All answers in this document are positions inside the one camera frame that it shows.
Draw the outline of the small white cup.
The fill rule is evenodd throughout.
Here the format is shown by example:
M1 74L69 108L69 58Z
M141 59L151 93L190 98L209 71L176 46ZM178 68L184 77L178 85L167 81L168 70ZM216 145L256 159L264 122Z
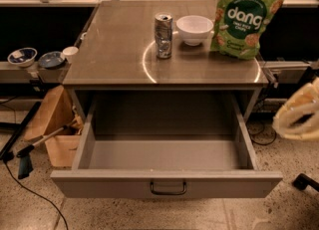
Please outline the small white cup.
M75 46L70 46L67 47L63 50L63 55L65 59L69 62L72 63L75 55L78 53L79 49Z

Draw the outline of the white bowl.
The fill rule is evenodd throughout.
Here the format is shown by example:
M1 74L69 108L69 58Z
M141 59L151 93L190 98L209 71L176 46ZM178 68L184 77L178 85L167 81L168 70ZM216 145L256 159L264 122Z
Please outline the white bowl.
M176 28L179 36L187 45L197 46L209 37L213 23L206 17L188 15L176 21Z

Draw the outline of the brown cardboard box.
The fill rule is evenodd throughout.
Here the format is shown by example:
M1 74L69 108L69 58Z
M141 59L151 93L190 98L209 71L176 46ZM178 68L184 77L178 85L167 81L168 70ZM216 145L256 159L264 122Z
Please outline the brown cardboard box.
M67 91L58 86L48 91L32 120L27 125L24 139L33 143L75 117L73 102ZM71 167L80 143L81 126L73 125L44 142L54 167Z

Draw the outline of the black pole on floor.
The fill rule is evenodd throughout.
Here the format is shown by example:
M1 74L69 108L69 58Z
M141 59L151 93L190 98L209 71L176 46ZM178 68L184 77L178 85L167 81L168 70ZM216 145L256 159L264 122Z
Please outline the black pole on floor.
M29 121L33 118L35 113L37 112L38 108L40 107L40 102L35 102L34 105L31 107L29 112L26 114L24 119L20 123L14 124L14 131L9 140L5 143L4 147L0 150L0 160L3 160L5 156L9 153L12 145L15 143L17 138L20 136L24 128L27 126Z

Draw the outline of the green dang chips bag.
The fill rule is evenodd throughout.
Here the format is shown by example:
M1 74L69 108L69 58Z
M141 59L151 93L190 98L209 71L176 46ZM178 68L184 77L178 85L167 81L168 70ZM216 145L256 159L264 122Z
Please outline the green dang chips bag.
M210 50L243 60L256 57L259 39L284 0L218 0Z

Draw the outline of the black chair caster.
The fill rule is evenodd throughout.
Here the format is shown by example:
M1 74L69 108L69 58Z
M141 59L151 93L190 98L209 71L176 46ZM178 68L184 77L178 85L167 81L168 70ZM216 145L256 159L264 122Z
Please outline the black chair caster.
M299 190L305 190L307 186L311 186L319 192L319 183L304 173L300 173L292 182L292 185Z

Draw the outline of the dark blue bowl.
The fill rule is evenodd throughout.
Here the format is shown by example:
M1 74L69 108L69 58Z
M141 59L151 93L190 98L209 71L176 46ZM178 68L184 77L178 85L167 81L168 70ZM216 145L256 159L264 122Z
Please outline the dark blue bowl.
M46 53L38 60L38 65L45 69L58 69L65 64L65 59L59 51Z

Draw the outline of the grey top drawer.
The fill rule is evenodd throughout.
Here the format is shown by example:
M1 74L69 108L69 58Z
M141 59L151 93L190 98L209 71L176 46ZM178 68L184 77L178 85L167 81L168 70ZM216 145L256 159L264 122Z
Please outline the grey top drawer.
M235 97L211 91L120 91L94 97L73 164L55 170L73 198L263 198L262 171Z

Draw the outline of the grey drawer cabinet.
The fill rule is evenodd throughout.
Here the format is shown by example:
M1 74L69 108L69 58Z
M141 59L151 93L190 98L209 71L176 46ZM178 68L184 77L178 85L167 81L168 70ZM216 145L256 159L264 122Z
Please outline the grey drawer cabinet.
M179 36L172 55L156 56L155 14L214 17L214 0L120 0L100 4L63 85L69 90L218 89L242 91L249 116L267 85L256 60L238 60L210 50L206 39L190 47Z

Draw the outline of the silver drink can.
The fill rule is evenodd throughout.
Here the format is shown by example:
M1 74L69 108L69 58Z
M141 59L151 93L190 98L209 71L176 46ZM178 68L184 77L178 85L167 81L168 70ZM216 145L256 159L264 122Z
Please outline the silver drink can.
M168 59L172 48L172 16L170 13L155 15L155 40L157 57Z

